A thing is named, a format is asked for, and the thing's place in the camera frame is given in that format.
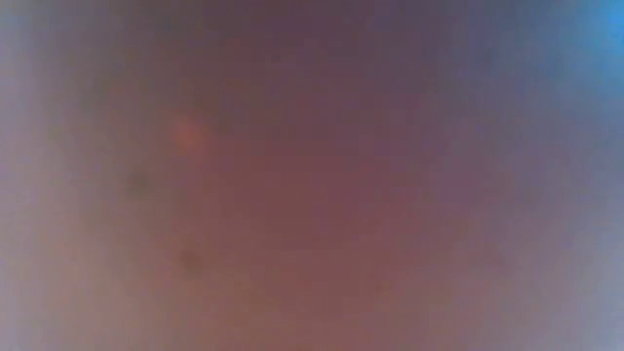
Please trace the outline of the pink plastic bowl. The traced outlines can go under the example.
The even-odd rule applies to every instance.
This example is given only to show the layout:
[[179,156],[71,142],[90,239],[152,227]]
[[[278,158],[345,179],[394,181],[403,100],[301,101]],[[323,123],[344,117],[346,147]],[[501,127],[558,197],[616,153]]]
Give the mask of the pink plastic bowl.
[[624,0],[0,0],[0,351],[624,351]]

